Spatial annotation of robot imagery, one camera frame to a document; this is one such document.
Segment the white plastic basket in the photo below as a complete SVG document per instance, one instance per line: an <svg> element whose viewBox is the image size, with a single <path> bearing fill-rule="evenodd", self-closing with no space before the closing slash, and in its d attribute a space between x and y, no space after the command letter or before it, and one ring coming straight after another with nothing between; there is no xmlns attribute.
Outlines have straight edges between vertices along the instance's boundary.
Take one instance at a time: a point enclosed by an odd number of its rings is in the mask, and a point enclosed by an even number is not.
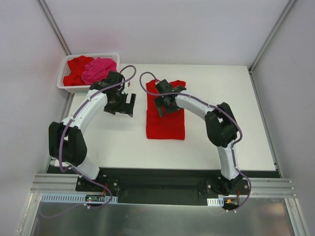
<svg viewBox="0 0 315 236"><path fill-rule="evenodd" d="M116 63L116 69L118 70L120 67L120 56L118 53L92 53L92 54L74 54L66 56L63 59L60 72L57 78L57 87L60 89L65 89L66 91L70 93L84 93L89 90L90 85L65 85L64 84L64 78L66 76L69 76L72 73L72 70L70 69L68 62L77 59L80 56L85 56L87 58L106 58L106 59L112 59Z"/></svg>

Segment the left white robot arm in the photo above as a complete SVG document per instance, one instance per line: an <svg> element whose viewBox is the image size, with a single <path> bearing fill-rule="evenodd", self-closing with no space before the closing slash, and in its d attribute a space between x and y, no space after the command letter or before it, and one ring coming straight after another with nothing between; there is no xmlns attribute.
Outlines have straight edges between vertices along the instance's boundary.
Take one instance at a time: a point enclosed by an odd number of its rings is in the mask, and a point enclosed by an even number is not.
<svg viewBox="0 0 315 236"><path fill-rule="evenodd" d="M116 71L110 71L107 78L94 82L84 100L72 114L61 122L49 125L49 154L59 164L86 177L87 186L99 191L104 186L103 173L88 157L84 133L99 111L115 115L133 116L136 94L127 93L129 80Z"/></svg>

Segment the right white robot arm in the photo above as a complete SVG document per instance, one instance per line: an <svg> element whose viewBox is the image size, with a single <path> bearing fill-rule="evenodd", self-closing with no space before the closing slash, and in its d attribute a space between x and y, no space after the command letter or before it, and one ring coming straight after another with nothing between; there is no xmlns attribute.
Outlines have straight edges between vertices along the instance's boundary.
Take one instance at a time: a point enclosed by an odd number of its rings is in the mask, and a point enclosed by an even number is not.
<svg viewBox="0 0 315 236"><path fill-rule="evenodd" d="M212 190L225 196L237 191L243 179L234 150L239 126L230 106L206 103L188 94L184 86L174 87L166 80L158 82L155 88L159 96L154 103L161 117L185 109L205 121L207 137L217 147L220 159L220 179L212 184Z"/></svg>

